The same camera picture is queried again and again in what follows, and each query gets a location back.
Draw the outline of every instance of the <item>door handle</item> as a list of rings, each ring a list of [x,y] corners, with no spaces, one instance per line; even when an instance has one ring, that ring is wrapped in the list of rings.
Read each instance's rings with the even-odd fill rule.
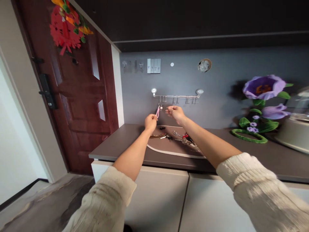
[[[54,96],[51,92],[48,75],[45,73],[41,73],[39,75],[39,80],[40,80],[42,90],[43,90],[43,91],[39,91],[39,94],[45,97],[47,101],[47,105],[50,109],[52,110],[57,109],[58,107],[54,99]]]

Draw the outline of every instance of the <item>red paper decoration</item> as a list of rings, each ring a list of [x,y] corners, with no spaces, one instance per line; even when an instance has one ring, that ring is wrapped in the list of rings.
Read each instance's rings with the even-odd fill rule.
[[[75,26],[70,24],[63,16],[60,15],[60,6],[55,6],[51,14],[51,35],[54,39],[56,46],[61,46],[62,50],[60,55],[63,55],[65,50],[68,49],[72,53],[72,48],[80,48],[80,38],[83,36],[83,33],[79,31],[79,34],[73,32]],[[67,14],[64,11],[62,12],[65,16],[71,17],[77,24],[79,24],[79,16],[76,12],[72,14]]]

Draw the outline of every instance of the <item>floor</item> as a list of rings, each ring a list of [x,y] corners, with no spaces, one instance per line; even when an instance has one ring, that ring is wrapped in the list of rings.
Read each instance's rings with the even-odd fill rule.
[[[58,232],[80,207],[94,178],[67,174],[54,184],[37,182],[0,212],[0,232]]]

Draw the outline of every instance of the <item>baseboard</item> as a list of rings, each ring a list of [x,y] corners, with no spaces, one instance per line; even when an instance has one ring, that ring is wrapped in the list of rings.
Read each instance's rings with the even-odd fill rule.
[[[35,185],[36,182],[38,181],[44,181],[48,183],[48,179],[36,179],[34,182],[32,182],[31,184],[29,184],[28,186],[26,186],[25,188],[23,188],[22,190],[20,190],[18,193],[16,193],[14,196],[12,196],[11,198],[9,198],[7,201],[3,202],[0,205],[0,212],[2,210],[4,210],[6,207],[8,207],[10,204],[12,204],[15,200],[17,200],[18,198],[20,198],[23,194],[25,194],[29,189],[32,188],[33,185]]]

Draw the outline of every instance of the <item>gray wall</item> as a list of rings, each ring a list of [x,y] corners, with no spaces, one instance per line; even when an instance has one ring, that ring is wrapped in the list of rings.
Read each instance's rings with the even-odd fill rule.
[[[161,74],[147,74],[147,58],[161,58]],[[209,58],[212,68],[200,73],[197,65]],[[144,63],[140,70],[136,63]],[[309,47],[273,47],[250,49],[213,49],[173,52],[121,53],[121,83],[125,123],[143,124],[145,117],[155,113],[158,98],[151,89],[162,95],[195,95],[197,89],[204,94],[198,104],[185,104],[179,100],[185,114],[205,128],[221,129],[236,126],[235,117],[242,117],[251,100],[238,101],[230,96],[237,81],[254,76],[275,74],[287,82],[295,83],[290,92],[309,85]],[[172,104],[168,99],[165,107]],[[284,103],[283,99],[269,100],[268,104]],[[159,124],[176,125],[161,111]]]

